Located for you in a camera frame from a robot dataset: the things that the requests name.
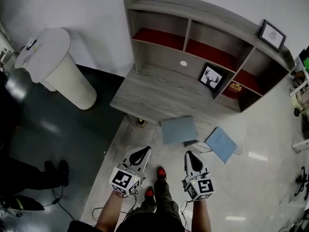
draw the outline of white wall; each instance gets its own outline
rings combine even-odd
[[[309,0],[204,0],[287,35],[296,57],[309,44]],[[46,28],[68,30],[77,64],[125,76],[133,63],[123,0],[0,0],[0,21],[17,46]]]

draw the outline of white table top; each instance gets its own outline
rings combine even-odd
[[[15,68],[25,68],[34,83],[39,83],[48,77],[59,65],[70,48],[70,36],[64,29],[47,29],[38,38],[39,47],[30,61],[23,65],[30,54],[26,47],[19,54]]]

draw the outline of white tiled floor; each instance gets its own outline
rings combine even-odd
[[[293,143],[303,139],[301,118],[293,115],[288,94],[289,81],[285,79],[243,113],[243,121],[239,123],[245,123],[246,130],[243,131],[242,126],[238,131],[244,138],[242,155],[233,154],[224,165],[213,152],[202,154],[215,179],[216,193],[207,199],[212,231],[276,232],[293,222],[303,210],[287,205],[290,196],[293,196],[294,181],[301,166],[305,166],[306,171],[309,166],[307,152],[297,155],[291,149]],[[236,132],[239,128],[237,123],[229,126],[234,127]],[[95,224],[92,210],[102,207],[111,193],[108,180],[112,169],[127,150],[142,145],[149,145],[152,153],[138,205],[143,200],[145,188],[154,183],[157,164],[165,167],[170,192],[179,207],[189,198],[181,183],[185,178],[184,154],[195,148],[184,148],[181,144],[163,145],[160,127],[148,124],[145,129],[135,128],[125,117],[97,175],[81,221]],[[303,203],[303,195],[296,202]],[[134,197],[128,197],[122,211],[128,211],[133,204]],[[192,208],[190,203],[186,209],[190,227]],[[240,217],[241,220],[227,220],[228,217]]]

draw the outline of person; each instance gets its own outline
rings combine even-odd
[[[162,167],[157,168],[157,181],[154,188],[149,187],[145,192],[145,200],[139,208],[130,212],[116,232],[183,232],[184,227],[179,215],[178,205],[173,201],[166,182],[167,175]],[[113,191],[107,200],[95,227],[73,221],[68,232],[77,230],[84,232],[114,232],[123,202],[122,194]],[[194,201],[192,232],[211,232],[211,223],[206,201]]]
[[[45,162],[45,172],[38,168],[15,160],[11,157],[0,158],[0,196],[15,195],[24,189],[53,189],[69,184],[69,166],[60,161],[56,170],[52,162]]]

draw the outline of red shelf back panel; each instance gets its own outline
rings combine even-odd
[[[184,37],[153,29],[141,28],[133,37],[134,40],[159,44],[182,51]]]
[[[187,53],[193,54],[200,58],[204,58],[227,69],[236,72],[236,57],[224,51],[214,48],[210,45],[203,44],[198,41],[189,40],[185,50]]]
[[[263,95],[261,88],[258,83],[258,79],[256,76],[250,74],[249,72],[245,70],[240,70],[238,74],[234,78],[235,82],[238,82],[247,88],[250,88],[254,90],[255,92],[259,93],[260,95]]]

